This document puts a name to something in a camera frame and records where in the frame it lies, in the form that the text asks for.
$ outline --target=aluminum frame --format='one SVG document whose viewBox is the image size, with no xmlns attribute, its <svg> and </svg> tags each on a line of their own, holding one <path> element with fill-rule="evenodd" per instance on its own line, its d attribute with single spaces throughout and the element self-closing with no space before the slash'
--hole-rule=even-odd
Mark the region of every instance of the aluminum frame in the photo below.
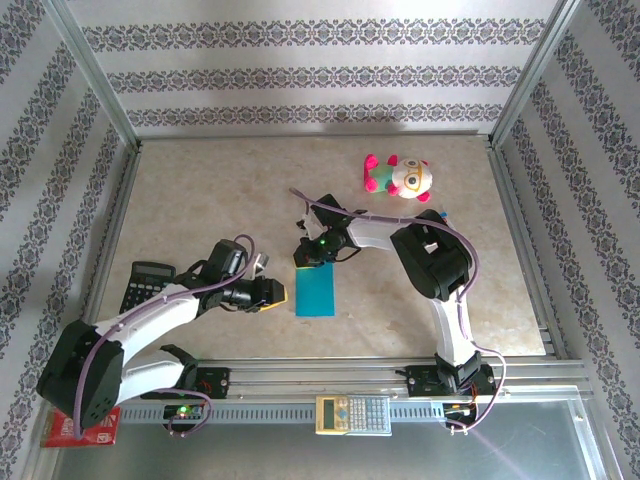
<svg viewBox="0 0 640 480">
<path fill-rule="evenodd" d="M 504 142 L 581 4 L 582 0 L 560 0 L 554 7 L 540 40 L 531 52 L 516 86 L 489 135 L 492 145 L 502 145 Z"/>
<path fill-rule="evenodd" d="M 84 77 L 107 111 L 118 135 L 129 148 L 136 149 L 140 143 L 125 109 L 120 104 L 107 76 L 100 68 L 87 39 L 65 0 L 42 0 L 42 4 L 62 35 L 69 51 L 82 70 Z"/>
<path fill-rule="evenodd" d="M 105 106 L 118 133 L 130 151 L 138 152 L 136 136 L 124 109 L 100 69 L 80 27 L 63 0 L 44 0 L 47 12 L 60 30 L 83 73 Z M 500 193 L 507 222 L 511 230 L 518 258 L 525 276 L 532 304 L 543 340 L 549 335 L 553 354 L 546 357 L 508 358 L 507 381 L 500 403 L 568 402 L 574 418 L 580 445 L 593 478 L 622 478 L 603 425 L 598 420 L 592 401 L 591 386 L 586 369 L 580 360 L 567 360 L 567 352 L 553 317 L 544 283 L 536 268 L 535 255 L 529 236 L 517 208 L 517 199 L 509 181 L 501 154 L 496 150 L 526 103 L 535 83 L 548 64 L 555 46 L 580 5 L 580 0 L 560 0 L 549 19 L 540 42 L 525 65 L 514 91 L 489 136 L 487 153 Z M 140 154 L 126 172 L 124 189 L 117 200 L 114 221 L 108 232 L 107 250 L 99 266 L 97 281 L 91 292 L 85 321 L 94 323 L 104 293 L 115 247 L 124 221 L 126 206 L 135 181 Z M 488 359 L 501 374 L 497 360 Z M 342 358 L 342 359 L 264 359 L 264 360 L 208 360 L 204 366 L 224 366 L 231 369 L 227 404 L 309 404 L 320 393 L 377 393 L 388 394 L 394 403 L 424 402 L 424 398 L 408 397 L 404 378 L 395 373 L 407 365 L 434 364 L 433 358 Z M 486 403 L 487 397 L 480 397 Z M 43 405 L 33 430 L 32 445 L 23 479 L 50 479 L 57 462 L 58 451 L 42 449 L 38 433 L 44 427 L 47 407 Z"/>
</svg>

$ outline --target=wire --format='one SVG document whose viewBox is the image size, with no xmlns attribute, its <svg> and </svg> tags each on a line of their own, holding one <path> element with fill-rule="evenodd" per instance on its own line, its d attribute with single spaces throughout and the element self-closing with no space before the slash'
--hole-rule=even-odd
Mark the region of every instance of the wire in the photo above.
<svg viewBox="0 0 640 480">
<path fill-rule="evenodd" d="M 75 396 L 75 401 L 74 401 L 74 405 L 73 405 L 73 435 L 76 438 L 76 440 L 80 440 L 82 438 L 82 435 L 83 435 L 82 427 L 80 426 L 80 412 L 82 410 L 82 397 L 84 395 L 84 388 L 85 388 L 85 385 L 87 383 L 87 376 L 89 374 L 89 368 L 91 367 L 91 363 L 95 359 L 96 354 L 98 353 L 98 350 L 100 349 L 100 347 L 102 345 L 104 345 L 107 342 L 107 340 L 109 340 L 109 338 L 111 338 L 117 332 L 121 331 L 124 327 L 126 327 L 133 320 L 135 320 L 136 318 L 138 318 L 143 313 L 151 310 L 152 308 L 155 308 L 156 306 L 158 306 L 160 304 L 164 303 L 166 305 L 169 302 L 173 302 L 175 300 L 181 300 L 183 298 L 188 298 L 188 297 L 191 297 L 191 296 L 193 296 L 193 295 L 195 295 L 197 293 L 203 293 L 203 292 L 208 292 L 210 290 L 216 290 L 216 289 L 218 289 L 220 287 L 224 287 L 225 285 L 229 285 L 230 283 L 233 283 L 236 280 L 239 280 L 240 278 L 242 278 L 243 275 L 247 272 L 247 269 L 249 268 L 249 265 L 254 260 L 254 257 L 255 257 L 255 254 L 256 254 L 256 244 L 253 241 L 253 238 L 251 238 L 249 235 L 246 235 L 244 233 L 238 235 L 234 239 L 234 242 L 237 242 L 239 239 L 245 239 L 245 240 L 247 240 L 249 242 L 251 254 L 249 256 L 249 261 L 245 262 L 244 266 L 238 271 L 238 273 L 236 273 L 235 275 L 232 275 L 231 277 L 227 278 L 226 280 L 222 280 L 221 282 L 216 283 L 215 285 L 208 285 L 206 287 L 194 288 L 192 290 L 186 290 L 184 292 L 177 292 L 177 293 L 173 293 L 171 295 L 158 295 L 157 297 L 155 297 L 154 300 L 150 301 L 149 303 L 141 305 L 137 310 L 133 310 L 133 311 L 124 313 L 122 315 L 122 318 L 120 319 L 120 321 L 118 323 L 114 324 L 104 335 L 102 335 L 102 337 L 100 337 L 100 339 L 96 342 L 96 344 L 93 346 L 91 351 L 89 351 L 89 355 L 87 355 L 87 358 L 84 361 L 84 364 L 82 365 L 82 370 L 80 372 L 80 377 L 78 378 L 78 387 L 76 388 L 76 396 Z"/>
<path fill-rule="evenodd" d="M 200 380 L 200 382 L 198 383 L 198 385 L 202 384 L 202 386 L 205 388 L 205 390 L 207 391 L 207 393 L 211 393 L 211 391 L 213 390 L 213 387 L 211 386 L 211 384 L 205 380 Z"/>
<path fill-rule="evenodd" d="M 341 258 L 340 260 L 336 259 L 337 263 L 342 263 L 342 262 L 346 262 L 347 260 L 352 259 L 353 257 L 355 257 L 357 254 L 359 254 L 362 251 L 361 248 L 356 248 L 356 251 L 353 253 L 350 253 L 349 255 L 347 255 L 344 258 Z"/>
<path fill-rule="evenodd" d="M 387 217 L 383 215 L 370 215 L 370 214 L 349 212 L 342 208 L 332 207 L 331 205 L 325 205 L 324 203 L 312 200 L 311 198 L 303 194 L 300 190 L 297 190 L 295 188 L 290 188 L 289 191 L 293 193 L 296 197 L 304 200 L 304 202 L 309 205 L 315 205 L 316 207 L 324 208 L 325 210 L 329 210 L 330 212 L 340 213 L 342 215 L 346 215 L 352 218 L 361 218 L 363 220 L 369 220 L 372 222 L 392 223 L 392 224 L 398 224 L 398 225 L 410 225 L 412 223 L 417 223 L 419 225 L 426 225 L 427 227 L 433 227 L 433 228 L 442 230 L 443 232 L 446 232 L 449 235 L 454 236 L 460 241 L 460 243 L 462 243 L 465 246 L 465 248 L 468 250 L 469 254 L 471 255 L 471 258 L 473 259 L 474 268 L 473 268 L 473 273 L 471 274 L 471 278 L 469 279 L 469 283 L 467 283 L 467 285 L 462 289 L 462 291 L 456 297 L 456 303 L 458 305 L 458 308 L 457 308 L 458 324 L 460 326 L 460 331 L 462 332 L 462 336 L 465 338 L 465 340 L 470 341 L 471 344 L 476 348 L 476 350 L 478 350 L 480 353 L 486 353 L 486 354 L 494 355 L 498 357 L 498 359 L 502 363 L 502 376 L 500 377 L 500 381 L 498 382 L 498 385 L 496 387 L 496 391 L 493 394 L 493 397 L 491 397 L 491 400 L 489 400 L 489 403 L 487 404 L 487 408 L 484 409 L 482 414 L 478 416 L 478 418 L 476 418 L 476 420 L 472 424 L 465 425 L 464 423 L 458 422 L 456 420 L 447 420 L 447 421 L 453 425 L 460 427 L 459 429 L 454 429 L 453 427 L 451 427 L 453 432 L 465 432 L 466 434 L 467 431 L 477 427 L 487 417 L 489 412 L 493 409 L 493 405 L 498 399 L 498 395 L 500 395 L 500 392 L 502 391 L 502 387 L 504 386 L 504 382 L 507 378 L 507 361 L 505 360 L 504 356 L 500 352 L 496 350 L 492 350 L 490 348 L 481 347 L 477 343 L 475 343 L 473 340 L 471 340 L 469 338 L 470 337 L 469 332 L 467 332 L 467 328 L 464 324 L 463 312 L 462 312 L 462 299 L 469 292 L 469 290 L 473 288 L 478 278 L 478 273 L 480 272 L 480 258 L 478 257 L 478 252 L 476 251 L 474 246 L 471 244 L 471 242 L 464 235 L 453 230 L 452 228 L 449 228 L 438 222 L 433 222 L 431 220 L 425 220 L 423 218 L 415 218 L 415 217 Z"/>
<path fill-rule="evenodd" d="M 477 410 L 478 404 L 476 403 L 476 398 L 478 397 L 478 387 L 476 387 L 475 383 L 471 384 L 471 406 L 469 407 L 471 410 Z"/>
<path fill-rule="evenodd" d="M 218 305 L 221 309 L 223 309 L 225 312 L 237 312 L 238 309 L 233 309 L 233 308 L 229 308 L 226 305 L 223 305 L 222 303 L 220 305 Z"/>
<path fill-rule="evenodd" d="M 209 405 L 209 408 L 207 409 L 207 414 L 203 415 L 202 420 L 200 420 L 198 423 L 196 423 L 193 427 L 191 427 L 186 432 L 176 432 L 173 428 L 171 428 L 173 426 L 173 421 L 176 418 L 179 418 L 178 415 L 172 416 L 169 419 L 169 423 L 167 424 L 167 430 L 169 430 L 169 435 L 171 436 L 178 434 L 180 435 L 181 438 L 185 438 L 185 437 L 188 437 L 189 435 L 196 433 L 198 430 L 200 430 L 202 427 L 205 426 L 205 424 L 209 421 L 211 414 L 213 413 L 213 401 L 211 400 L 211 397 L 209 397 L 209 395 L 207 395 L 206 393 L 192 391 L 192 390 L 183 390 L 181 388 L 161 388 L 160 390 L 156 390 L 156 392 L 176 393 L 178 395 L 193 395 L 193 396 L 202 398 Z"/>
</svg>

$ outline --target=black calculator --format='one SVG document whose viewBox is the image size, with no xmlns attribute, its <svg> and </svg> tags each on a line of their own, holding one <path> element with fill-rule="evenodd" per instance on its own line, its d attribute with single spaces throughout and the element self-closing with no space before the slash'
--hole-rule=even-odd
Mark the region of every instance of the black calculator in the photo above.
<svg viewBox="0 0 640 480">
<path fill-rule="evenodd" d="M 120 313 L 146 302 L 157 295 L 176 276 L 176 267 L 156 262 L 133 262 L 131 278 L 124 293 Z"/>
</svg>

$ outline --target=calculator keypad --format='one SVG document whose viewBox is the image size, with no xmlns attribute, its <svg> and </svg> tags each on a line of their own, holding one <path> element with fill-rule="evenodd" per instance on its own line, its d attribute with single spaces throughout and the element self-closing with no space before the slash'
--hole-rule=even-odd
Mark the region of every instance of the calculator keypad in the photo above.
<svg viewBox="0 0 640 480">
<path fill-rule="evenodd" d="M 127 285 L 127 291 L 124 294 L 124 299 L 122 300 L 122 305 L 120 306 L 120 313 L 127 312 L 133 307 L 137 307 L 141 303 L 146 302 L 151 297 L 156 296 L 158 293 L 164 290 L 164 288 L 169 285 L 169 283 L 170 282 L 160 281 L 155 278 L 130 279 L 129 285 Z"/>
<path fill-rule="evenodd" d="M 349 397 L 349 430 L 354 433 L 391 432 L 389 399 L 386 397 Z"/>
</svg>

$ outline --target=blue card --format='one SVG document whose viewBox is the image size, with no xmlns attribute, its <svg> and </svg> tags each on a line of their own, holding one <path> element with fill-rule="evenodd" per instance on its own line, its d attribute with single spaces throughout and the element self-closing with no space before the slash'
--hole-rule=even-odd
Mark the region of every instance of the blue card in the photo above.
<svg viewBox="0 0 640 480">
<path fill-rule="evenodd" d="M 335 317 L 333 264 L 296 269 L 296 316 Z"/>
</svg>

